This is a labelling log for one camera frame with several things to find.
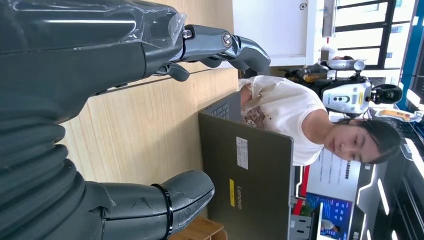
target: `dark hair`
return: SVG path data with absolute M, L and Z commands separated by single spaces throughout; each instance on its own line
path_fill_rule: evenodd
M 348 125 L 351 118 L 344 118 L 337 122 L 339 125 Z M 353 125 L 365 129 L 377 144 L 380 156 L 369 162 L 370 164 L 381 164 L 391 158 L 399 156 L 401 151 L 401 136 L 390 124 L 379 120 L 359 120 Z

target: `yellow sticker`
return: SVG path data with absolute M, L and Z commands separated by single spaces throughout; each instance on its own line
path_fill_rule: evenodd
M 361 92 L 361 93 L 359 93 L 359 101 L 358 101 L 358 104 L 359 105 L 362 105 L 362 103 L 364 102 L 364 93 L 363 92 Z
M 234 197 L 234 181 L 232 179 L 229 180 L 229 203 L 231 206 L 236 206 L 236 199 Z

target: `laptop lid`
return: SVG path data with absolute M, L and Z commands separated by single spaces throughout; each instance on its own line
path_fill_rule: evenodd
M 231 240 L 289 237 L 293 139 L 200 112 L 203 169 L 215 185 L 210 219 Z

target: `white label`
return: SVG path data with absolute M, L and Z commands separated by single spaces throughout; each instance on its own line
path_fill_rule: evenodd
M 404 144 L 404 146 L 405 146 L 406 151 L 407 151 L 409 154 L 411 154 L 412 152 L 411 152 L 410 146 L 408 146 L 408 144 Z
M 249 157 L 248 157 L 248 141 L 246 139 L 237 137 L 237 165 L 248 170 Z

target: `black band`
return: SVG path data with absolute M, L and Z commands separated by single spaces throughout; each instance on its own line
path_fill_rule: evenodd
M 162 191 L 163 196 L 165 197 L 166 201 L 166 218 L 167 218 L 167 224 L 166 227 L 168 231 L 166 232 L 165 236 L 162 238 L 163 240 L 167 240 L 172 233 L 173 230 L 173 222 L 174 222 L 174 210 L 172 208 L 172 202 L 171 202 L 171 196 L 168 190 L 166 190 L 163 186 L 159 184 L 152 184 L 152 187 L 158 188 Z

